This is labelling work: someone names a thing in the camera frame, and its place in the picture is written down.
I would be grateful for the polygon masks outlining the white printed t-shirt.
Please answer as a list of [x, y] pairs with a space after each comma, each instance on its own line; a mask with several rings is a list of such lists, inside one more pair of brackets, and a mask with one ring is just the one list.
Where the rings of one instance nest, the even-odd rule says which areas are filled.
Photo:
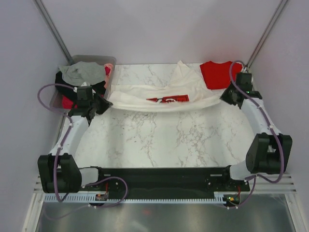
[[206, 87], [200, 74], [179, 61], [165, 87], [112, 85], [108, 101], [115, 109], [162, 113], [203, 109], [221, 100]]

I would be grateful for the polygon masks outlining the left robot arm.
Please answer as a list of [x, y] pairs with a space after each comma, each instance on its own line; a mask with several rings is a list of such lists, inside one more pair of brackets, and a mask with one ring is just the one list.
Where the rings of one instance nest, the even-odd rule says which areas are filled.
[[98, 174], [97, 167], [80, 169], [74, 160], [81, 138], [95, 115], [105, 113], [112, 103], [97, 94], [91, 86], [75, 87], [76, 104], [63, 115], [69, 126], [47, 155], [38, 158], [37, 165], [42, 189], [45, 193], [76, 193], [89, 184], [95, 190], [106, 185], [106, 178]]

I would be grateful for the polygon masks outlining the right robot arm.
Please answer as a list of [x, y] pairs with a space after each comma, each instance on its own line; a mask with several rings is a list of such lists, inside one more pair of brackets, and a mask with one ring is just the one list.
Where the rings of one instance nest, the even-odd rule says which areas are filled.
[[252, 75], [237, 73], [221, 100], [238, 106], [255, 134], [245, 161], [230, 166], [230, 173], [221, 178], [222, 187], [233, 190], [239, 180], [249, 181], [256, 176], [278, 183], [286, 171], [293, 140], [282, 134], [269, 118], [261, 94], [253, 90]]

